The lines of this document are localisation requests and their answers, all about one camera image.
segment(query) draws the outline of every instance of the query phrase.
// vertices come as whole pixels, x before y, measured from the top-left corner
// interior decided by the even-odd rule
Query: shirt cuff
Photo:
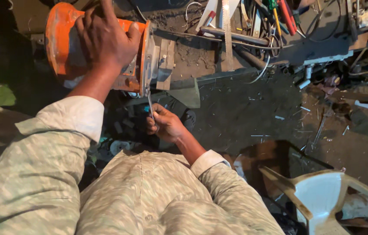
[[[226,166],[230,167],[230,163],[226,161],[220,154],[214,152],[213,150],[209,150],[197,158],[196,162],[194,162],[194,164],[191,166],[191,171],[198,179],[202,173],[218,163],[224,163]]]
[[[72,96],[43,108],[36,117],[16,123],[23,135],[38,131],[77,131],[99,142],[103,125],[103,104],[88,96]]]

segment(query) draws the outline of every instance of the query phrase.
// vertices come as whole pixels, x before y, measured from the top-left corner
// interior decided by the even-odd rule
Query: white plastic chair
[[[368,197],[368,186],[340,171],[323,170],[288,179],[268,167],[260,167],[296,205],[297,219],[306,224],[309,235],[349,233],[337,222],[348,187]]]

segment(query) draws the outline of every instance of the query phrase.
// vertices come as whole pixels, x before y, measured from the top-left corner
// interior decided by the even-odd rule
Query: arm
[[[110,0],[102,4],[107,9]],[[125,34],[112,14],[89,22],[88,11],[77,22],[80,36],[95,39],[87,45],[93,67],[78,86],[35,118],[16,124],[21,135],[0,157],[0,234],[74,234],[80,216],[77,184],[90,140],[100,138],[102,102],[139,43],[137,29]],[[88,27],[81,30],[82,21]]]
[[[229,167],[220,154],[206,151],[175,114],[159,104],[153,104],[153,109],[155,121],[147,118],[148,134],[156,133],[161,139],[177,145],[215,204],[256,232],[284,234],[261,196]]]

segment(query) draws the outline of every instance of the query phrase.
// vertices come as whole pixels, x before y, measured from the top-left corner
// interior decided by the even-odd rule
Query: person
[[[260,195],[158,104],[148,133],[182,155],[120,152],[79,193],[102,103],[140,41],[136,24],[125,33],[111,1],[101,5],[105,17],[89,10],[76,21],[91,69],[65,99],[17,123],[0,157],[0,234],[284,234]]]

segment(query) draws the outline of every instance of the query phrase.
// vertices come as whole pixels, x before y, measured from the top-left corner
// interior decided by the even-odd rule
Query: shirt button
[[[151,221],[152,220],[152,218],[153,218],[153,216],[152,215],[147,215],[147,216],[145,216],[145,220],[146,221]]]

